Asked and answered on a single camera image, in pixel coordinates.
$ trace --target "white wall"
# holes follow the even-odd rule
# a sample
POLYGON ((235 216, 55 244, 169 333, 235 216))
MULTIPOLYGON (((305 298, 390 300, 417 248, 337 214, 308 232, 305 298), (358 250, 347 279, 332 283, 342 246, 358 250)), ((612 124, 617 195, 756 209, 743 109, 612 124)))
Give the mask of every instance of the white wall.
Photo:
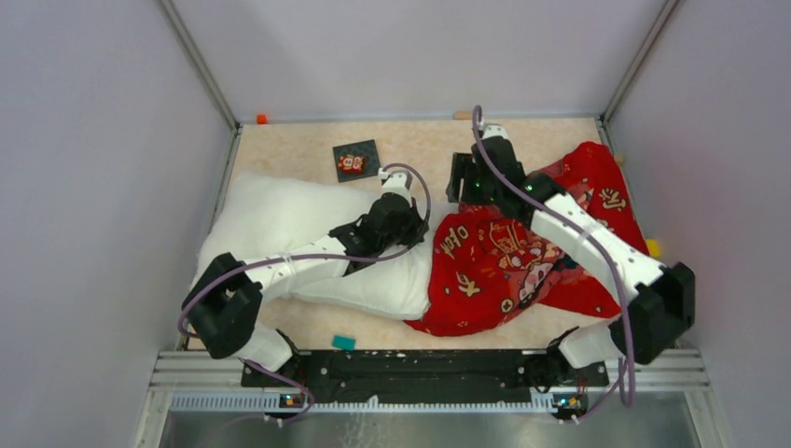
POLYGON ((242 120, 601 113, 664 0, 177 0, 242 120))
POLYGON ((791 440, 791 3, 689 0, 614 123, 638 216, 699 278, 738 446, 791 440))
POLYGON ((155 2, 0 4, 0 445, 129 446, 228 132, 155 2))

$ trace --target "speckled work surface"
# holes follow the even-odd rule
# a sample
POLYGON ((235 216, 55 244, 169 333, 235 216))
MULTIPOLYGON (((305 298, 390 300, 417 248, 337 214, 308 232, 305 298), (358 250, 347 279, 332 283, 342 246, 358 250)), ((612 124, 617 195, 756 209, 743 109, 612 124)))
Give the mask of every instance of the speckled work surface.
MULTIPOLYGON (((594 119, 499 119, 497 122, 508 130, 525 170, 552 163, 582 142, 600 141, 594 119)), ((468 151, 473 143, 468 121, 247 125, 232 176, 245 170, 337 184, 332 148, 369 139, 376 140, 382 164, 403 161, 415 166, 438 199, 445 199, 451 154, 468 151)), ((376 177, 343 185, 380 189, 376 177)), ((292 299, 265 304, 259 319, 268 327, 282 330, 297 347, 308 349, 331 348, 335 334, 355 338, 357 349, 544 347, 564 330, 598 320, 538 304, 497 329, 461 338, 438 338, 400 321, 292 299)))

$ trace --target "red fabric with print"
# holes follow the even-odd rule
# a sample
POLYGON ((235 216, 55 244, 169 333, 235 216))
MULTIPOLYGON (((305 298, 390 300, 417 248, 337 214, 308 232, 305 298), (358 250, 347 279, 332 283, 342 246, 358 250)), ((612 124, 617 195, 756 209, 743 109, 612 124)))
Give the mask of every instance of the red fabric with print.
MULTIPOLYGON (((607 147, 584 143, 543 168, 588 213, 643 253, 620 169, 607 147)), ((496 207, 461 204, 434 238, 430 306, 413 328, 464 336, 505 324, 534 303, 613 317, 620 313, 604 287, 555 244, 526 230, 496 207)))

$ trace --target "black mounting plate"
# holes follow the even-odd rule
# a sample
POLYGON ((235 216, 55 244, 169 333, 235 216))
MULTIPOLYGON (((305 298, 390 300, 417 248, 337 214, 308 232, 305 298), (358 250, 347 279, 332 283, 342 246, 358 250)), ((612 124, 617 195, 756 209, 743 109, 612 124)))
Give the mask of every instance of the black mounting plate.
MULTIPOLYGON (((310 388, 317 403, 493 403, 530 401, 528 364, 545 357, 529 350, 313 350, 292 357, 279 372, 310 388)), ((609 384, 603 363, 573 371, 563 384, 609 384)), ((245 368, 243 387, 283 387, 245 368)))

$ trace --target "purple cable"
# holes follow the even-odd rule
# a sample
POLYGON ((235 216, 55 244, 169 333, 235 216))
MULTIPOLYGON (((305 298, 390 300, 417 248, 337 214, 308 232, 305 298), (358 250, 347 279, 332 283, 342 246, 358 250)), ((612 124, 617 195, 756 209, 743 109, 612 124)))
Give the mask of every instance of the purple cable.
MULTIPOLYGON (((428 224, 428 218, 431 217, 431 193, 428 191, 428 184, 425 183, 425 179, 423 179, 423 176, 417 170, 415 170, 411 166, 407 165, 406 163, 390 163, 389 165, 384 166, 382 169, 387 171, 390 168, 404 168, 404 169, 407 169, 410 172, 412 172, 415 175, 415 177, 417 177, 418 180, 420 181, 421 185, 423 186, 423 193, 425 195, 425 217, 423 217, 423 221, 427 225, 428 224)), ((376 258, 371 258, 371 257, 352 257, 352 256, 348 256, 348 255, 336 255, 336 254, 302 254, 302 255, 295 255, 295 256, 291 257, 291 259, 293 261, 299 261, 301 259, 345 259, 347 261, 357 261, 357 262, 363 262, 363 263, 370 263, 370 262, 380 262, 380 261, 388 261, 388 260, 391 260, 391 259, 396 259, 396 258, 406 254, 410 249, 411 249, 410 246, 404 247, 403 250, 399 250, 398 252, 396 252, 394 254, 391 254, 391 255, 388 255, 388 256, 384 256, 384 257, 376 257, 376 258)), ((282 263, 283 261, 284 261, 284 259, 282 257, 278 257, 276 259, 263 259, 261 261, 256 261, 255 263, 250 263, 250 264, 246 264, 246 265, 240 266, 240 267, 235 268, 235 269, 231 269, 230 271, 228 271, 228 272, 220 275, 219 277, 217 277, 212 283, 207 285, 204 289, 201 289, 201 291, 198 292, 198 294, 196 294, 195 297, 193 297, 191 301, 189 301, 187 306, 184 307, 184 309, 181 311, 181 314, 178 315, 178 330, 179 330, 179 332, 181 332, 181 334, 184 334, 185 336, 188 336, 190 338, 198 338, 199 337, 197 334, 192 333, 189 330, 187 330, 187 325, 186 325, 186 323, 187 323, 187 315, 189 314, 190 311, 192 311, 193 308, 195 308, 195 306, 198 304, 198 302, 203 300, 203 297, 205 297, 206 294, 209 293, 209 291, 211 291, 214 288, 218 287, 219 285, 221 285, 222 283, 224 283, 225 281, 227 281, 229 278, 233 277, 234 275, 239 275, 240 273, 243 273, 245 271, 250 271, 250 270, 256 269, 256 268, 262 268, 264 266, 269 266, 271 264, 282 263)))
MULTIPOLYGON (((542 212, 547 213, 551 217, 558 219, 560 222, 571 227, 579 234, 587 234, 585 230, 582 229, 582 227, 578 226, 574 221, 564 217, 563 215, 559 214, 554 210, 547 208, 539 201, 536 201, 535 199, 528 196, 527 193, 525 193, 517 186, 512 184, 510 181, 508 181, 506 176, 503 175, 503 173, 501 173, 496 166, 494 166, 494 163, 492 162, 492 159, 489 158, 489 154, 487 154, 486 152, 486 147, 483 145, 483 142, 481 141, 480 135, 478 133, 478 126, 480 124, 482 115, 483 115, 483 109, 480 107, 480 105, 476 105, 472 111, 472 134, 475 137, 475 143, 478 146, 478 151, 480 152, 481 157, 486 162, 486 165, 489 166, 489 169, 492 171, 492 173, 494 173, 494 175, 497 176, 500 182, 505 184, 505 186, 508 187, 508 189, 513 191, 514 194, 519 196, 528 204, 532 205, 533 207, 536 207, 542 212)), ((590 241, 590 243, 594 247, 596 247, 596 250, 598 250, 599 253, 602 254, 602 257, 604 257, 604 261, 607 263, 607 266, 610 268, 610 272, 613 274, 613 279, 615 280, 615 284, 616 284, 616 291, 618 292, 618 302, 620 303, 621 313, 623 314, 623 332, 624 332, 624 340, 626 341, 626 370, 629 374, 629 394, 628 394, 629 396, 626 399, 623 398, 623 387, 624 387, 623 371, 620 368, 621 359, 619 359, 618 381, 613 384, 613 387, 610 388, 610 391, 604 397, 605 398, 609 397, 612 391, 615 390, 615 385, 618 385, 618 387, 620 387, 621 402, 623 402, 623 404, 626 405, 627 407, 631 407, 634 404, 634 392, 635 392, 634 342, 631 339, 631 322, 629 319, 629 304, 627 303, 626 300, 626 289, 624 288, 623 283, 620 281, 620 275, 618 274, 618 267, 615 261, 607 252, 607 250, 604 248, 604 246, 601 243, 599 243, 599 241, 596 240, 596 238, 593 238, 590 234, 587 234, 586 238, 588 239, 588 241, 590 241)), ((603 401, 604 399, 599 400, 596 403, 596 405, 590 409, 589 412, 595 411, 595 408, 597 408, 603 401)))

